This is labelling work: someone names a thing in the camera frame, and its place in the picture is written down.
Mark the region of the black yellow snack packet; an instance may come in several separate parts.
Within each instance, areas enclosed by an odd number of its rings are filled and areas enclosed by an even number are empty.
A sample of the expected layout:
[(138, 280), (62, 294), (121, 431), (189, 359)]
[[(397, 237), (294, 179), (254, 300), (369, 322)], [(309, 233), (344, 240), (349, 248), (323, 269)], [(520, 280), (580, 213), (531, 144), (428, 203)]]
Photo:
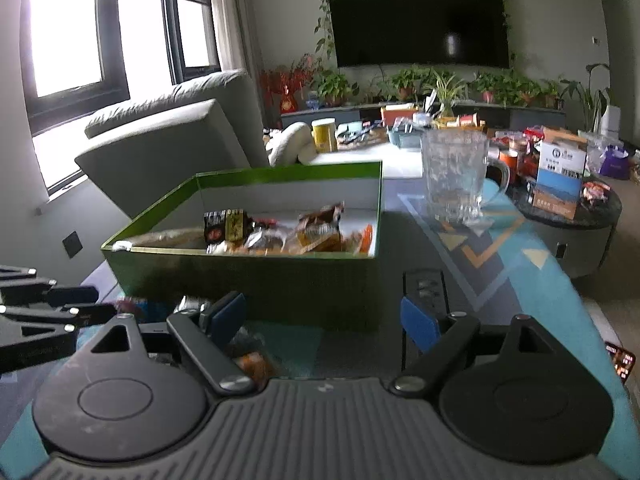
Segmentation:
[(239, 243), (253, 232), (253, 220), (243, 209), (209, 211), (203, 220), (204, 240), (209, 245)]

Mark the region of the blue patterned table mat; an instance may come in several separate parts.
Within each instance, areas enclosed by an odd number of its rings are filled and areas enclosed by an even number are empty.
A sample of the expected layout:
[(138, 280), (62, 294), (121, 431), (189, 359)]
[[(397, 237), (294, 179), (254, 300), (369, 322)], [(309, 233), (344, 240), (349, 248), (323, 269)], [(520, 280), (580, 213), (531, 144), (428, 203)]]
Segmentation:
[[(337, 337), (311, 334), (297, 337), (285, 332), (286, 346), (299, 342), (304, 355), (293, 365), (303, 374), (337, 374), (361, 364), (379, 360), (384, 370), (396, 367), (400, 359), (399, 330), (396, 327), (400, 295), (400, 270), (442, 269), (449, 305), (454, 310), (473, 312), (488, 324), (504, 324), (518, 312), (533, 315), (564, 346), (580, 359), (612, 396), (613, 427), (605, 439), (601, 460), (626, 479), (639, 475), (639, 433), (634, 423), (626, 390), (614, 375), (605, 343), (574, 285), (536, 234), (533, 223), (518, 213), (505, 197), (484, 207), (482, 218), (469, 226), (432, 226), (420, 214), (422, 186), (416, 179), (387, 179), (384, 190), (384, 226), (404, 238), (398, 249), (384, 244), (380, 257), (385, 263), (383, 280), (390, 288), (390, 329), (382, 336), (386, 349), (373, 350), (344, 344)], [(462, 247), (448, 249), (442, 235), (462, 235)], [(463, 247), (484, 252), (505, 235), (497, 251), (479, 268), (465, 259)]]

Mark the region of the green cardboard box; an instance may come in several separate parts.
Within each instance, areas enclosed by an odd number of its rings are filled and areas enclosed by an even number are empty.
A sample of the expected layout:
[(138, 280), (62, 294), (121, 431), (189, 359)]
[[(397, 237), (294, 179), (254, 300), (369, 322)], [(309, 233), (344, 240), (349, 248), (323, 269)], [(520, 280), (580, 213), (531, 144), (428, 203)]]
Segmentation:
[[(131, 296), (217, 299), (242, 292), (250, 317), (370, 332), (380, 322), (378, 162), (197, 174), (101, 248)], [(204, 214), (243, 209), (253, 232), (209, 245)]]

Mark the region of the round dark side table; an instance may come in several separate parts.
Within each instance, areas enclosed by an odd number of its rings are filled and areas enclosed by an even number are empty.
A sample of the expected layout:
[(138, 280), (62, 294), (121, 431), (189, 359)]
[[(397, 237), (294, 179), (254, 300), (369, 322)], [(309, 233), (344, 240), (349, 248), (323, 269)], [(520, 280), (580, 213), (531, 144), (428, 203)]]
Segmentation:
[(604, 199), (581, 198), (573, 220), (535, 208), (533, 183), (510, 185), (506, 191), (569, 278), (583, 278), (602, 266), (623, 212), (620, 198), (608, 184), (594, 177), (587, 181), (600, 184)]

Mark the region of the clear glass mug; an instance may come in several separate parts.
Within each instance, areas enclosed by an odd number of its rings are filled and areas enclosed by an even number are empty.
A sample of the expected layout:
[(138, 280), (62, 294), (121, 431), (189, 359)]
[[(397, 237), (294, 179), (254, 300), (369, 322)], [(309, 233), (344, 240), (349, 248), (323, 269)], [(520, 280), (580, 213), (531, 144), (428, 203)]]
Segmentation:
[[(449, 128), (422, 133), (425, 210), (431, 218), (454, 223), (476, 219), (484, 203), (506, 192), (511, 171), (488, 151), (483, 131)], [(498, 191), (483, 200), (488, 168), (498, 171)]]

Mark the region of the round white coffee table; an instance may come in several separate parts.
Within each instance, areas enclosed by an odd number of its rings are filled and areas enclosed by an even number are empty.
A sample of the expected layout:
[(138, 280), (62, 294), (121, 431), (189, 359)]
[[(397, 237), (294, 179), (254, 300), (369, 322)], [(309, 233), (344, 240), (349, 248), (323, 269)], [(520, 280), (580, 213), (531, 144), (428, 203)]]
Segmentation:
[(331, 153), (318, 153), (314, 144), (308, 144), (300, 150), (297, 160), (303, 165), (380, 162), (384, 179), (417, 179), (423, 176), (421, 151), (418, 148), (398, 148), (390, 142)]

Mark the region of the orange lidded jar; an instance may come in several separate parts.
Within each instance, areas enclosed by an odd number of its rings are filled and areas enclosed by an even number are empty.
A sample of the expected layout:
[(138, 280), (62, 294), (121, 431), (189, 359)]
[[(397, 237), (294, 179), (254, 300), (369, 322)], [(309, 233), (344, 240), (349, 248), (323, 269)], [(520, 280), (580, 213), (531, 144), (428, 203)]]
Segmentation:
[(510, 185), (514, 185), (518, 178), (518, 152), (508, 148), (499, 151), (499, 159), (509, 168)]

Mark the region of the blue grey tray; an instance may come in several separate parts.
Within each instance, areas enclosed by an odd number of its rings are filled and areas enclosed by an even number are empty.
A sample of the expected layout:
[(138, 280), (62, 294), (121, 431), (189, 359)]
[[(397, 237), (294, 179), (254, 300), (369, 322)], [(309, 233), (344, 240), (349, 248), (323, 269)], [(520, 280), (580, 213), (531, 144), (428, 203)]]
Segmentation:
[(409, 125), (387, 130), (390, 143), (401, 150), (418, 150), (422, 145), (422, 133), (422, 129)]

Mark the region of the white blue carton box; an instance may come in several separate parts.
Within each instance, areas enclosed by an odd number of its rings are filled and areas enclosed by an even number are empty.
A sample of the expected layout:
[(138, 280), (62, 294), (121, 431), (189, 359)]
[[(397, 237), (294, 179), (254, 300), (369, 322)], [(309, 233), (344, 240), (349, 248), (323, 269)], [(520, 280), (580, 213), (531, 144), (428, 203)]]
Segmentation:
[(588, 141), (565, 130), (544, 127), (542, 133), (533, 206), (573, 220), (582, 192)]

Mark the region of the yellow canister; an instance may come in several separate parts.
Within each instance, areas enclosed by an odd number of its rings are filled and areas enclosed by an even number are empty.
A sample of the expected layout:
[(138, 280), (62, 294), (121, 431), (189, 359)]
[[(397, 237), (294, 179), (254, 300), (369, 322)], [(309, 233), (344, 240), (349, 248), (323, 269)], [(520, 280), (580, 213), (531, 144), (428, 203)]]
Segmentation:
[(332, 117), (314, 120), (311, 123), (314, 146), (318, 153), (333, 153), (337, 151), (336, 121)]

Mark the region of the purple gift bag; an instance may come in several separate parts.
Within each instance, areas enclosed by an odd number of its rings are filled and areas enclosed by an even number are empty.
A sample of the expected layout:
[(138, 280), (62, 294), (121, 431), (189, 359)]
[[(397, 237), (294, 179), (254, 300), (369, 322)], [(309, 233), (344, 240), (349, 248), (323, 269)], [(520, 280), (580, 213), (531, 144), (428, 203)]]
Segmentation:
[(599, 174), (616, 180), (628, 180), (630, 178), (630, 155), (620, 146), (610, 144), (601, 156)]

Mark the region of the black wall socket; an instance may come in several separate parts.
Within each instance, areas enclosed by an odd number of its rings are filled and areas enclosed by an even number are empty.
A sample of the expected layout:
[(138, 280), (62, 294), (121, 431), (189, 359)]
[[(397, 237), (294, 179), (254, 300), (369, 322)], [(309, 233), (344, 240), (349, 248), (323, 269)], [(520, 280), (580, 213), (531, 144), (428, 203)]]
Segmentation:
[(84, 248), (76, 231), (73, 231), (70, 233), (70, 235), (67, 235), (64, 240), (62, 240), (62, 244), (67, 257), (70, 259), (73, 259), (82, 251), (82, 248)]

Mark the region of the black wall television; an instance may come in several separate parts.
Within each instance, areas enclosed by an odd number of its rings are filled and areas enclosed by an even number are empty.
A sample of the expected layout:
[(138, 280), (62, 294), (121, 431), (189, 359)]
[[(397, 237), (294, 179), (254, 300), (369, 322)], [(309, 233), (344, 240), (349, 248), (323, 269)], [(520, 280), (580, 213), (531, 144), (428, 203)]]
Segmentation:
[(507, 68), (503, 0), (329, 0), (337, 65)]

